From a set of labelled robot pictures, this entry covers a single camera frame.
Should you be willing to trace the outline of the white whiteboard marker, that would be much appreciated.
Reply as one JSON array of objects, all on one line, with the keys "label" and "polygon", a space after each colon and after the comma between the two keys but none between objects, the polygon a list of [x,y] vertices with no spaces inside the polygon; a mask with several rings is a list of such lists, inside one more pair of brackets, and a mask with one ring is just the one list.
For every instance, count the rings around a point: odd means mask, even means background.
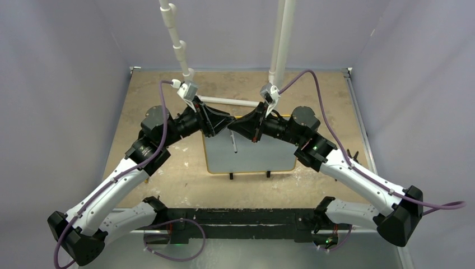
[{"label": "white whiteboard marker", "polygon": [[233,151],[234,151],[234,153],[237,153],[238,148],[237,148],[237,144],[236,144],[235,135],[234,135],[233,132],[231,132],[230,137],[231,137],[231,142],[232,142],[232,146],[233,146]]}]

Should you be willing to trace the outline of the yellow framed whiteboard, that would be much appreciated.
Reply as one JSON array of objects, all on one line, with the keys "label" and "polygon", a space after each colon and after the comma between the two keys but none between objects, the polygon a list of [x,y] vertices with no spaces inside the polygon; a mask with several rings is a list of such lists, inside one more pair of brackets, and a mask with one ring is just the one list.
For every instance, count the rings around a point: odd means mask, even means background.
[{"label": "yellow framed whiteboard", "polygon": [[[230,134],[234,133],[237,153]],[[296,146],[263,135],[257,143],[230,129],[214,137],[202,137],[207,171],[211,174],[265,173],[294,170]]]}]

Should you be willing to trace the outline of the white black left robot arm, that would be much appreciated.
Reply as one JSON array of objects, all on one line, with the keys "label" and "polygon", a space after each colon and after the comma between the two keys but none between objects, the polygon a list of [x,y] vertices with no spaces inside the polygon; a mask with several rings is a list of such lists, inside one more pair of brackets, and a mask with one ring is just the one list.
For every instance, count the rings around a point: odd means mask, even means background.
[{"label": "white black left robot arm", "polygon": [[168,223],[167,207],[157,197],[147,197],[136,207],[112,215],[116,205],[138,185],[150,178],[170,157],[168,147],[195,132],[206,137],[219,134],[234,117],[208,107],[195,98],[173,117],[162,105],[149,108],[138,138],[115,170],[85,199],[67,212],[55,211],[48,225],[56,240],[53,263],[59,268],[61,249],[72,262],[84,266],[118,237],[137,228],[161,229]]}]

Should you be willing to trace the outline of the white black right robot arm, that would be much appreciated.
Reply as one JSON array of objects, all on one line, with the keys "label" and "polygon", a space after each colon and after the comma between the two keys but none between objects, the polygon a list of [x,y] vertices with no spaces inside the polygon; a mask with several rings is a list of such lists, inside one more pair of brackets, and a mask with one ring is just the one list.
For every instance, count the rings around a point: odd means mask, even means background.
[{"label": "white black right robot arm", "polygon": [[275,110],[268,113],[265,104],[259,103],[242,119],[250,122],[252,142],[266,135],[294,144],[294,154],[304,166],[332,177],[369,202],[367,206],[350,205],[332,198],[316,210],[314,220],[318,226],[364,226],[376,230],[393,245],[408,244],[423,217],[423,192],[418,187],[394,184],[352,161],[345,150],[318,132],[320,120],[308,106],[298,106],[285,118]]}]

